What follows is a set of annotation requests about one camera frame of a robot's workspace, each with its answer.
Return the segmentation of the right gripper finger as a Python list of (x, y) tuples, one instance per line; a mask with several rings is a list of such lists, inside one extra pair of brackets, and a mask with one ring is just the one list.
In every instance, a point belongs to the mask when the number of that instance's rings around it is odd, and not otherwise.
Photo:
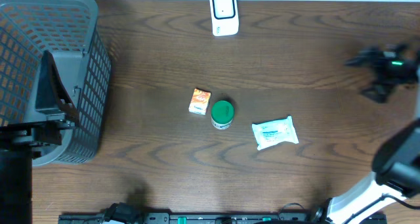
[(362, 49), (358, 54), (345, 61), (345, 66), (361, 66), (365, 63), (372, 63), (376, 60), (381, 54), (381, 51), (378, 47), (368, 47)]
[(391, 84), (373, 83), (370, 87), (360, 91), (360, 94), (376, 103), (386, 103), (394, 86)]

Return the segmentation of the white wet wipes pack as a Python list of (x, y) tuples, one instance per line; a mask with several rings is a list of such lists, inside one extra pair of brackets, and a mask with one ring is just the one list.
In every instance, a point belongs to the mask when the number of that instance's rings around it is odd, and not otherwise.
[(264, 123), (253, 123), (251, 128), (257, 142), (257, 150), (263, 150), (282, 142), (299, 143), (292, 116)]

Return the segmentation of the small orange box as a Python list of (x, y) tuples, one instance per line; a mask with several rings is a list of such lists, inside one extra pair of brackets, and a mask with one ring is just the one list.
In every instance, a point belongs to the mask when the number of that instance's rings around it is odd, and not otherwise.
[(206, 115), (211, 93), (201, 89), (194, 89), (188, 111), (193, 114)]

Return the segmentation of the green lid white jar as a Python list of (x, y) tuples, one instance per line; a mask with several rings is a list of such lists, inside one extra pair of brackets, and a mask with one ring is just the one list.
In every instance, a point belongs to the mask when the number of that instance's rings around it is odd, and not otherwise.
[(234, 119), (234, 107), (228, 101), (217, 101), (211, 109), (211, 123), (216, 129), (227, 129)]

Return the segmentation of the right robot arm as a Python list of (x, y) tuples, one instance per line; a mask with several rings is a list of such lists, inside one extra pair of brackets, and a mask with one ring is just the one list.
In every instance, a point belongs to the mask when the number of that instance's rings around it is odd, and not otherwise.
[[(405, 43), (385, 49), (369, 47), (348, 59), (347, 66), (366, 65), (375, 74), (361, 95), (386, 103), (399, 85), (419, 85), (419, 56), (406, 57)], [(382, 208), (406, 203), (419, 194), (419, 111), (413, 121), (384, 142), (371, 164), (371, 172), (350, 190), (326, 200), (309, 217), (310, 223), (361, 223)]]

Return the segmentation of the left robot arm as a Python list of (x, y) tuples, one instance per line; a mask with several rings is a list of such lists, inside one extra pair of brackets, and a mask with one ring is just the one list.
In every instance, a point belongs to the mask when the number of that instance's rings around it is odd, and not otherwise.
[(32, 222), (32, 160), (42, 146), (62, 144), (62, 132), (79, 125), (51, 52), (44, 51), (27, 116), (1, 127), (1, 222)]

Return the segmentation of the white barcode scanner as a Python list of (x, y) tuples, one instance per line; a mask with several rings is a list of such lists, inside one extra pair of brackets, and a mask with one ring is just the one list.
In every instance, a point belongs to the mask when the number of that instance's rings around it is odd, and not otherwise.
[(209, 3), (213, 35), (236, 35), (240, 25), (237, 0), (209, 0)]

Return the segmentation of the grey plastic mesh basket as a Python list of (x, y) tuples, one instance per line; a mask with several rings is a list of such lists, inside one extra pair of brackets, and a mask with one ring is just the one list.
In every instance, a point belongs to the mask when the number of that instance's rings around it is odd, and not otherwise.
[(82, 164), (98, 150), (112, 65), (97, 19), (95, 0), (1, 0), (1, 125), (46, 119), (35, 109), (44, 52), (79, 114), (60, 144), (39, 148), (35, 166)]

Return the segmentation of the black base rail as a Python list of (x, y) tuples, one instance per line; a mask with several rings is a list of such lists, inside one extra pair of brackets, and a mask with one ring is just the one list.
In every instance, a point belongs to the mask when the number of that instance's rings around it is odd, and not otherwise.
[(126, 203), (114, 203), (99, 213), (64, 213), (58, 224), (253, 224), (332, 223), (322, 209), (281, 209), (278, 213), (171, 213), (142, 212)]

